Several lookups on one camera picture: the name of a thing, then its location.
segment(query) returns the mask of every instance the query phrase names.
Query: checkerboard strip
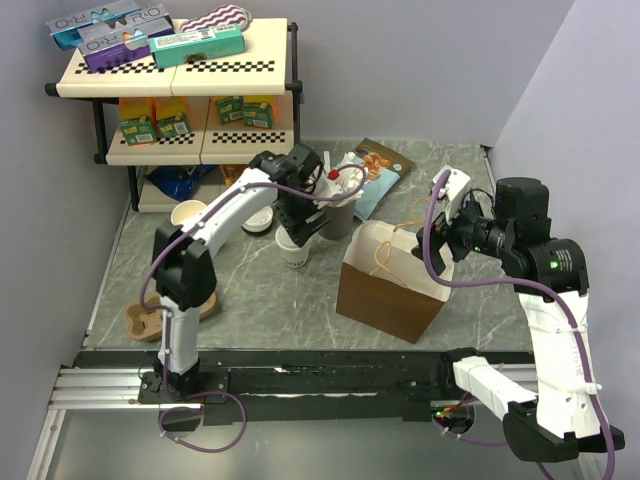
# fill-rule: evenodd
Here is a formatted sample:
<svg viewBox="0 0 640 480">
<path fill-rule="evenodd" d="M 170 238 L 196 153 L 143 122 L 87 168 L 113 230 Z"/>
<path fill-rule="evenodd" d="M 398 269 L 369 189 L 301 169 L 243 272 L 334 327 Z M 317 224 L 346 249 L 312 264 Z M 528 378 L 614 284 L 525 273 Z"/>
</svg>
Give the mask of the checkerboard strip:
<svg viewBox="0 0 640 480">
<path fill-rule="evenodd" d="M 227 72 L 274 72 L 275 60 L 257 62 L 213 62 L 211 60 L 198 60 L 190 63 L 187 72 L 199 73 L 227 73 Z"/>
<path fill-rule="evenodd" d="M 284 143 L 286 132 L 213 132 L 211 143 Z"/>
<path fill-rule="evenodd" d="M 158 145 L 193 145 L 195 141 L 196 134 L 185 133 L 184 135 L 178 135 L 171 138 L 160 138 L 157 143 Z M 120 139 L 120 145 L 126 145 L 127 141 L 124 138 Z"/>
<path fill-rule="evenodd" d="M 106 70 L 100 70 L 98 72 L 92 72 L 84 62 L 80 62 L 76 67 L 75 74 L 76 75 L 103 75 L 105 73 L 110 74 L 129 74 L 129 73 L 162 73 L 164 72 L 164 68 L 156 67 L 155 62 L 141 62 L 141 63 L 123 63 L 122 65 L 118 65 L 117 67 L 108 68 Z"/>
</svg>

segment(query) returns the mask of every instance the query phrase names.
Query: white lid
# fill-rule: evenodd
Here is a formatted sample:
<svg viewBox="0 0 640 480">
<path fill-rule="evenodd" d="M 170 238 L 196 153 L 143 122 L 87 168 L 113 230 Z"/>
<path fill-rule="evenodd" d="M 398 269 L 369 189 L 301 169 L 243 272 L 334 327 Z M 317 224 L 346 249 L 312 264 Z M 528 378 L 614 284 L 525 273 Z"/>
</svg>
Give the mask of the white lid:
<svg viewBox="0 0 640 480">
<path fill-rule="evenodd" d="M 258 212 L 242 224 L 242 228 L 244 228 L 248 232 L 252 233 L 260 233 L 264 232 L 267 228 L 271 226 L 271 222 L 273 221 L 273 209 L 271 207 L 264 207 Z"/>
</svg>

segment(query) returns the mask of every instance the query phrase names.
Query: teal box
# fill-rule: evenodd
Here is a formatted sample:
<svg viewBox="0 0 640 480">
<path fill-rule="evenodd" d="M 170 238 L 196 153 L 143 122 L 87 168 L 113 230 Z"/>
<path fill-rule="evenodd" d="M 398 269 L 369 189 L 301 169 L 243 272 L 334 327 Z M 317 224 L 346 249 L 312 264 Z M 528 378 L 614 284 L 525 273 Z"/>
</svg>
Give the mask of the teal box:
<svg viewBox="0 0 640 480">
<path fill-rule="evenodd" d="M 149 45 L 158 68 L 175 67 L 183 63 L 226 57 L 245 51 L 242 30 L 235 23 L 151 38 Z"/>
</svg>

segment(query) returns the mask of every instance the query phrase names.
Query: marble tabletop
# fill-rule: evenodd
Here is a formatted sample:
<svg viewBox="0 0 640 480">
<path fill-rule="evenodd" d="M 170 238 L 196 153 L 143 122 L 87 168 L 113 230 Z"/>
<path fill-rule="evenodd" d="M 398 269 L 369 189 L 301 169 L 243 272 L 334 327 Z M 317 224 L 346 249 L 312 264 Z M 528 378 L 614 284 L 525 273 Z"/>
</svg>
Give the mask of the marble tabletop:
<svg viewBox="0 0 640 480">
<path fill-rule="evenodd" d="M 338 162 L 357 140 L 308 141 L 331 152 Z M 410 220 L 410 206 L 428 195 L 433 175 L 444 165 L 466 172 L 475 187 L 492 189 L 479 145 L 418 141 L 382 141 L 416 162 L 378 204 L 374 220 L 391 224 Z M 156 344 L 132 340 L 123 318 L 138 297 L 150 265 L 153 235 L 168 214 L 130 211 L 85 348 L 146 349 Z M 360 222 L 354 220 L 354 229 Z M 249 237 L 239 231 L 222 247 L 214 265 L 219 306 L 200 323 L 200 348 L 266 349 L 419 349 L 457 347 L 481 350 L 531 350 L 524 313 L 511 287 L 458 289 L 414 345 L 335 312 L 340 268 L 349 239 L 331 242 L 315 235 L 306 266 L 292 270 L 282 261 L 273 235 Z M 496 260 L 471 253 L 456 266 L 454 278 L 501 275 Z"/>
</svg>

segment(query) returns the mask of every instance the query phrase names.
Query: shelf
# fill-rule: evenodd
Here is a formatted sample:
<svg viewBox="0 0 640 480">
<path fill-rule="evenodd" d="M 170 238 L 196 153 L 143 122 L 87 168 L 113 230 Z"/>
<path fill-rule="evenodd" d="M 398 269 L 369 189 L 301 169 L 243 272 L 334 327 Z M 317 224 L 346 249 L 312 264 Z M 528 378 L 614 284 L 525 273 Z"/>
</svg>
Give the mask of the shelf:
<svg viewBox="0 0 640 480">
<path fill-rule="evenodd" d="M 183 22 L 174 20 L 176 31 Z M 287 19 L 254 19 L 244 36 L 244 53 L 165 69 L 149 55 L 93 73 L 76 49 L 56 89 L 72 98 L 283 94 Z"/>
<path fill-rule="evenodd" d="M 198 165 L 205 138 L 209 98 L 190 98 L 189 121 L 192 132 L 161 138 L 152 145 L 127 145 L 120 129 L 116 129 L 107 154 L 109 165 Z"/>
<path fill-rule="evenodd" d="M 282 97 L 278 113 L 273 128 L 267 130 L 245 127 L 241 121 L 220 125 L 215 108 L 210 108 L 201 162 L 204 165 L 247 164 L 264 150 L 289 153 L 294 143 L 291 93 Z"/>
<path fill-rule="evenodd" d="M 257 18 L 244 32 L 246 51 L 176 67 L 174 95 L 282 95 L 287 19 Z"/>
<path fill-rule="evenodd" d="M 227 188 L 228 187 L 224 183 L 224 179 L 222 177 L 222 171 L 220 169 L 216 169 L 216 171 L 211 172 L 198 182 L 198 186 L 196 187 L 192 198 L 209 204 L 215 200 L 218 195 L 226 191 Z M 178 203 L 178 201 L 167 197 L 149 180 L 146 178 L 144 179 L 142 194 L 140 195 L 140 203 L 138 204 L 140 212 L 171 212 Z"/>
</svg>

